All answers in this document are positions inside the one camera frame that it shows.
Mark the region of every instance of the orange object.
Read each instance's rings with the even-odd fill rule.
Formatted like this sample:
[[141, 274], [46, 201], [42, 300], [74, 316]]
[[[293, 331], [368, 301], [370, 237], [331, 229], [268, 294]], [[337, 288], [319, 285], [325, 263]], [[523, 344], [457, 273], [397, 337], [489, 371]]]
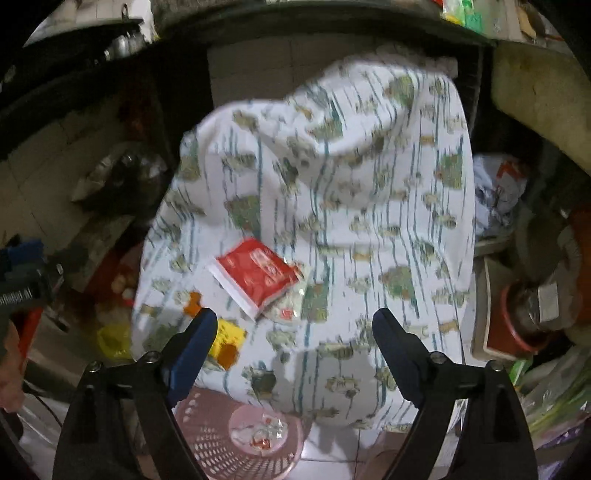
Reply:
[[228, 370], [233, 364], [236, 363], [237, 358], [238, 348], [236, 348], [236, 345], [224, 343], [217, 355], [217, 362], [224, 370]]
[[43, 308], [32, 309], [27, 312], [25, 321], [21, 326], [19, 332], [18, 351], [21, 354], [21, 371], [24, 370], [24, 365], [27, 360], [27, 353], [33, 343], [33, 337], [37, 331], [39, 321], [43, 315]]
[[187, 303], [187, 306], [183, 309], [183, 312], [191, 317], [196, 317], [201, 311], [201, 305], [199, 304], [201, 301], [201, 294], [198, 291], [192, 291], [189, 294], [189, 297], [189, 303]]
[[516, 358], [527, 358], [548, 345], [550, 334], [545, 333], [524, 339], [515, 330], [508, 306], [511, 288], [517, 284], [515, 282], [503, 288], [498, 304], [491, 306], [491, 325], [486, 344], [498, 352], [504, 352]]

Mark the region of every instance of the white patterned fabric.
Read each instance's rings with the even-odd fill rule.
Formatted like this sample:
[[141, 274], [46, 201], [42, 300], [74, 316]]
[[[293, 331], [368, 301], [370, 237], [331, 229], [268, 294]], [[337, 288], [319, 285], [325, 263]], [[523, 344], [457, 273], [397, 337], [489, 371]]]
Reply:
[[[226, 105], [184, 136], [144, 246], [136, 357], [185, 328], [198, 291], [248, 332], [237, 363], [206, 362], [198, 385], [325, 423], [408, 428], [416, 410], [371, 319], [387, 307], [429, 350], [462, 361], [475, 198], [453, 82], [400, 51], [338, 62], [281, 102]], [[311, 266], [301, 324], [249, 320], [207, 271], [252, 235]]]

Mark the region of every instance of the red snack package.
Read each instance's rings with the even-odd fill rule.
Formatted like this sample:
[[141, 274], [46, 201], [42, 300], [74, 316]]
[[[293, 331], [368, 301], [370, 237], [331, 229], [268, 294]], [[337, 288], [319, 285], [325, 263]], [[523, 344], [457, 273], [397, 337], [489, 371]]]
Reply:
[[209, 271], [253, 320], [298, 282], [297, 269], [255, 238], [216, 258]]

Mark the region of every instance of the finger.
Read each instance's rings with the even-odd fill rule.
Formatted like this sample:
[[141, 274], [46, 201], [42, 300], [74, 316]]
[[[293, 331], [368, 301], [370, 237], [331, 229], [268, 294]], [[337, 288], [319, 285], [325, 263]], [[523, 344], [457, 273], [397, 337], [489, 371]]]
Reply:
[[0, 390], [0, 407], [7, 412], [15, 412], [22, 407], [25, 395], [22, 392], [21, 381], [16, 380], [4, 385]]
[[22, 361], [18, 350], [18, 332], [12, 322], [8, 326], [4, 346], [6, 347], [6, 353], [0, 361], [0, 385], [21, 376]]

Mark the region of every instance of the tiled floor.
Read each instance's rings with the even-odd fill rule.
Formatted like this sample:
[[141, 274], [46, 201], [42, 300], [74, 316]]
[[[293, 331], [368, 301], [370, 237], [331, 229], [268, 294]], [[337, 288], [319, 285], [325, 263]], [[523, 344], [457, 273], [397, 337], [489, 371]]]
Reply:
[[304, 443], [301, 460], [288, 478], [303, 480], [322, 478], [323, 475], [333, 475], [341, 480], [360, 478], [369, 458], [384, 449], [396, 451], [403, 441], [404, 436], [400, 434], [313, 423]]

